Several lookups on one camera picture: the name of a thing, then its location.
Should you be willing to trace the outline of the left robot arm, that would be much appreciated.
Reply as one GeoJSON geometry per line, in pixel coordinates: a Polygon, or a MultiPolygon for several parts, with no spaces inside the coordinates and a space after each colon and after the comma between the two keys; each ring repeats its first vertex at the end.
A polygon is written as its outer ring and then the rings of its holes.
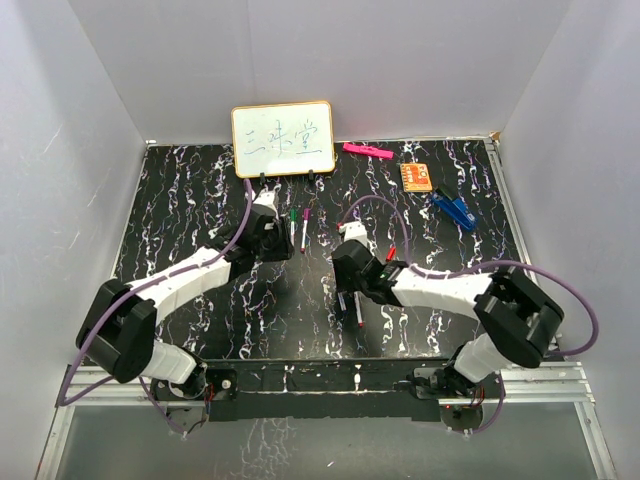
{"type": "Polygon", "coordinates": [[[186,399],[200,396],[207,376],[202,361],[156,338],[156,327],[183,305],[265,262],[291,258],[289,221],[264,205],[247,222],[225,227],[185,260],[147,279],[105,282],[76,338],[76,346],[114,380],[139,376],[171,383],[186,399]]]}

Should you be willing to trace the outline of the white pen blue tip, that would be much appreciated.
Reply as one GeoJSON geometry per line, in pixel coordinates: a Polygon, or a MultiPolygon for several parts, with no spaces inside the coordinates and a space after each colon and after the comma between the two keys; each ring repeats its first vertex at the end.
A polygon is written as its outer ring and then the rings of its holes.
{"type": "Polygon", "coordinates": [[[346,313],[348,312],[348,307],[347,307],[346,296],[344,292],[338,293],[338,301],[339,301],[341,312],[346,315],[346,313]]]}

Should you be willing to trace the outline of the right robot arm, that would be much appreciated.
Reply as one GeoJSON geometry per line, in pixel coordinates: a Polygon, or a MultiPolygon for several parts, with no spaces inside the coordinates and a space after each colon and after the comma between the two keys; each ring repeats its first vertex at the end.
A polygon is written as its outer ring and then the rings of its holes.
{"type": "Polygon", "coordinates": [[[433,396],[471,395],[489,375],[516,364],[537,368],[564,319],[562,308],[515,266],[458,277],[418,273],[404,261],[379,261],[361,242],[332,253],[337,291],[379,305],[425,307],[476,319],[484,333],[457,348],[446,366],[409,380],[433,396]]]}

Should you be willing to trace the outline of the white pen red tip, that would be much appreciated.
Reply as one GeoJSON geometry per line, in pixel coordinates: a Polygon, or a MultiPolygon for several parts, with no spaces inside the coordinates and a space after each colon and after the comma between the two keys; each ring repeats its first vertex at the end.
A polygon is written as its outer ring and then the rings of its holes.
{"type": "Polygon", "coordinates": [[[359,328],[364,326],[363,316],[362,316],[362,308],[361,308],[361,300],[358,292],[355,292],[353,295],[354,305],[356,310],[356,320],[359,328]]]}

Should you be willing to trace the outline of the white pen purple tip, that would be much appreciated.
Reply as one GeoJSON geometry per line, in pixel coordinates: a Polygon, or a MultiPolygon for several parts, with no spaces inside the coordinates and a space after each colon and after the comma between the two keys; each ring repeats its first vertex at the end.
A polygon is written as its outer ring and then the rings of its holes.
{"type": "Polygon", "coordinates": [[[300,252],[301,253],[305,253],[306,252],[306,245],[307,245],[307,230],[308,230],[308,224],[309,224],[309,220],[302,220],[302,232],[301,232],[301,244],[300,244],[300,252]]]}

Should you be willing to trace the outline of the white pen green tip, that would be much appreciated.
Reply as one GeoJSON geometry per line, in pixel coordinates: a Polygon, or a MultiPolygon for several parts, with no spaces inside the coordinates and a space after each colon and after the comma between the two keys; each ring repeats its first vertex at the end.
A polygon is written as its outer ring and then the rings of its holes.
{"type": "Polygon", "coordinates": [[[290,220],[290,213],[289,213],[289,224],[290,224],[290,231],[289,231],[289,235],[290,235],[290,241],[292,246],[295,246],[295,234],[296,234],[296,226],[297,226],[297,220],[295,222],[290,220]]]}

